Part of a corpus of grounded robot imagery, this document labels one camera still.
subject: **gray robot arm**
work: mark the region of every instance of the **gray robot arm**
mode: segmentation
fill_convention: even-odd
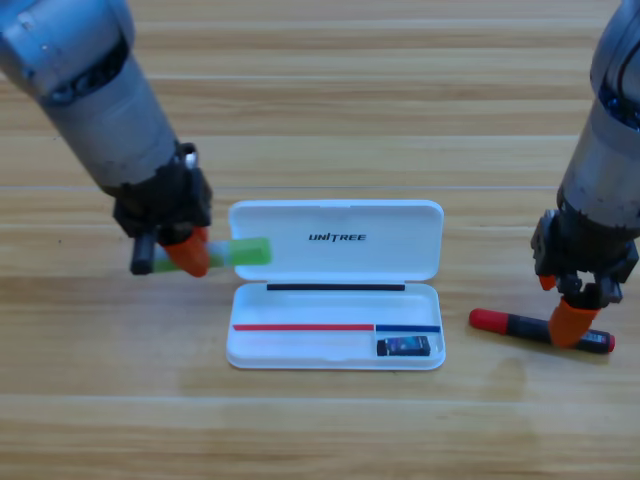
[[[184,244],[178,263],[202,276],[189,256],[202,254],[191,250],[210,225],[211,189],[133,55],[126,0],[0,0],[0,31],[2,71],[115,198],[114,217],[135,239],[132,273],[152,272],[156,243],[174,253]]]
[[[593,56],[595,99],[558,189],[532,238],[543,288],[563,295],[552,340],[575,343],[597,312],[622,300],[640,236],[640,0],[625,0]],[[584,285],[578,272],[593,274]]]

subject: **highlighter cap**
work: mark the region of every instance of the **highlighter cap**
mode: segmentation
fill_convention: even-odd
[[[244,238],[229,241],[232,266],[268,265],[271,263],[271,247],[267,238]]]

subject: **table surface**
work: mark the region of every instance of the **table surface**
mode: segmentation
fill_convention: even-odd
[[[606,358],[472,330],[548,317],[529,239],[592,101],[617,0],[133,0],[136,53],[215,188],[446,213],[437,371],[229,366],[232,273],[133,278],[131,243],[0,81],[0,478],[638,479],[640,278]]]

